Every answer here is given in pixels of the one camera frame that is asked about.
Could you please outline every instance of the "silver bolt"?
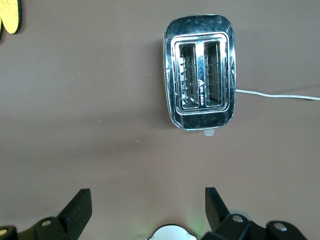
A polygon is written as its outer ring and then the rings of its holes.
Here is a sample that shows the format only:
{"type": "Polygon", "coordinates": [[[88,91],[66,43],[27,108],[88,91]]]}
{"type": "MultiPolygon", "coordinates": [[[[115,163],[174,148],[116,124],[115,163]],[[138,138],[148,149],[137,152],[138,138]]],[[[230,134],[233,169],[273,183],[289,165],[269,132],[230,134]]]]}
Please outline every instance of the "silver bolt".
{"type": "Polygon", "coordinates": [[[237,223],[243,223],[244,220],[242,219],[242,217],[240,217],[239,215],[234,215],[232,217],[233,221],[237,222],[237,223]]]}
{"type": "Polygon", "coordinates": [[[281,232],[286,232],[288,231],[288,229],[286,228],[285,225],[283,225],[281,222],[276,222],[275,224],[273,224],[273,226],[278,229],[281,232]]]}
{"type": "Polygon", "coordinates": [[[0,236],[5,235],[7,232],[8,232],[7,229],[1,229],[1,230],[0,230],[0,236]]]}
{"type": "Polygon", "coordinates": [[[41,226],[46,227],[46,226],[49,226],[50,224],[51,224],[51,220],[46,220],[41,223],[41,226]]]}

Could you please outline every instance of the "yellow object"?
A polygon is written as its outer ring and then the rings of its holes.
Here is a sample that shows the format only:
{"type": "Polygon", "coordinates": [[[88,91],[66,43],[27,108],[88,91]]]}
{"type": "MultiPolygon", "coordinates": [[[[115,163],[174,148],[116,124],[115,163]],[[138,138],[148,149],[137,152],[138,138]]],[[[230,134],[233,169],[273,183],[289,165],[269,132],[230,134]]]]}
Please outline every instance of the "yellow object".
{"type": "Polygon", "coordinates": [[[21,15],[21,0],[0,0],[0,26],[3,24],[8,33],[15,34],[19,30],[21,15]]]}

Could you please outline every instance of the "wire grill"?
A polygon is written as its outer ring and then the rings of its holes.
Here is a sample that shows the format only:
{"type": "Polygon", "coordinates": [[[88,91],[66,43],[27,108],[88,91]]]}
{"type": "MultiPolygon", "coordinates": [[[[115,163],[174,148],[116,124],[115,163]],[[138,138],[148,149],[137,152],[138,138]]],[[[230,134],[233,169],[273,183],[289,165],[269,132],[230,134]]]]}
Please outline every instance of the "wire grill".
{"type": "Polygon", "coordinates": [[[198,80],[195,45],[192,43],[180,46],[180,81],[182,90],[182,106],[184,108],[197,108],[199,106],[198,80]]]}
{"type": "Polygon", "coordinates": [[[204,81],[205,103],[207,106],[222,104],[222,81],[219,42],[207,42],[204,45],[204,81]]]}

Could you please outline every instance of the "white cable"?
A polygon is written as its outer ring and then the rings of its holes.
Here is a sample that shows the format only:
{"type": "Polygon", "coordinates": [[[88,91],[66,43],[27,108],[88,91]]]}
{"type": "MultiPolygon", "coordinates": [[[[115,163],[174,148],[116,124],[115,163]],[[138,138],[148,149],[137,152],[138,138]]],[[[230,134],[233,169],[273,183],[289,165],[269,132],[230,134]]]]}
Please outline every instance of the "white cable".
{"type": "Polygon", "coordinates": [[[267,98],[292,98],[292,99],[307,99],[307,100],[317,100],[320,101],[320,97],[316,96],[302,96],[302,95],[274,95],[274,94],[265,94],[262,92],[257,92],[257,91],[247,91],[247,90],[236,90],[237,93],[243,93],[243,94],[254,94],[254,95],[259,95],[262,97],[267,97],[267,98]]]}

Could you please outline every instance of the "yellow felt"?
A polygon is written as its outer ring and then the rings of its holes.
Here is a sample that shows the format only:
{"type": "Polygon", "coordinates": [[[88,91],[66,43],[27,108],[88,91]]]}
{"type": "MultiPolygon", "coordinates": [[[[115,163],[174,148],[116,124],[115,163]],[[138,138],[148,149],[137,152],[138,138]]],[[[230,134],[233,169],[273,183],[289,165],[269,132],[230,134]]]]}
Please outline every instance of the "yellow felt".
{"type": "Polygon", "coordinates": [[[0,24],[8,33],[14,34],[19,26],[18,0],[0,0],[0,24]]]}

